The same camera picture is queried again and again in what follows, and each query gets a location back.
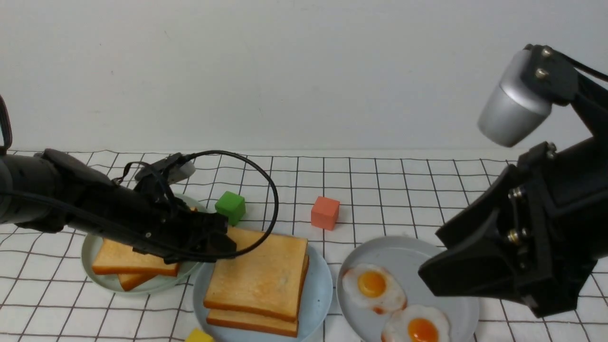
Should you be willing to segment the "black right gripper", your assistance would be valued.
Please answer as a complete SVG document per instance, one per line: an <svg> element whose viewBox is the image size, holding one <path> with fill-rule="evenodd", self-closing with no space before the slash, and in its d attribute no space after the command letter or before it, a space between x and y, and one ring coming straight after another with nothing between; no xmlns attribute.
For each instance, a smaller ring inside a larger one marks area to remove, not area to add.
<svg viewBox="0 0 608 342"><path fill-rule="evenodd" d="M534 316L576 310L607 254L607 147L534 147L437 231L446 250L418 275L435 296L489 297Z"/></svg>

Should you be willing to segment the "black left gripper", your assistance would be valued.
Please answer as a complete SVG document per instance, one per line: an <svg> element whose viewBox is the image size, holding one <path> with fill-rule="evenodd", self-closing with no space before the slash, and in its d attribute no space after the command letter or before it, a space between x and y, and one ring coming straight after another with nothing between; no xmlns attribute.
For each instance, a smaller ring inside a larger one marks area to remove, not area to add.
<svg viewBox="0 0 608 342"><path fill-rule="evenodd" d="M117 185L97 188L95 215L104 219L95 230L98 236L172 262L215 262L217 255L237 249L226 236L228 217L193 211L176 197L150 196Z"/></svg>

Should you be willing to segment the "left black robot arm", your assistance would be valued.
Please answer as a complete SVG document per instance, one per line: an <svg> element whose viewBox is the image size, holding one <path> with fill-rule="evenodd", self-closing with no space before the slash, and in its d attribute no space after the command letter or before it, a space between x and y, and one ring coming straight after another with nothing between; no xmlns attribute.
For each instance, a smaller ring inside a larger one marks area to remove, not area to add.
<svg viewBox="0 0 608 342"><path fill-rule="evenodd" d="M193 212L170 189L167 169L143 164L134 189L67 153L1 157L1 223L39 232L65 227L119 242L167 263L231 258L228 219Z"/></svg>

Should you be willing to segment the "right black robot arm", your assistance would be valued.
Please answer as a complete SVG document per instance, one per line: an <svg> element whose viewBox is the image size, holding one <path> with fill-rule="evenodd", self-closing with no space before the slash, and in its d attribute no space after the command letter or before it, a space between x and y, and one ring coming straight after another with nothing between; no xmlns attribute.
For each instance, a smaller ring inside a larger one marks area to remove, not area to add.
<svg viewBox="0 0 608 342"><path fill-rule="evenodd" d="M537 317L575 310L607 256L607 76L547 46L513 57L478 129L512 147L571 106L591 138L565 150L543 142L507 165L472 204L437 231L446 250L420 266L435 296L491 297Z"/></svg>

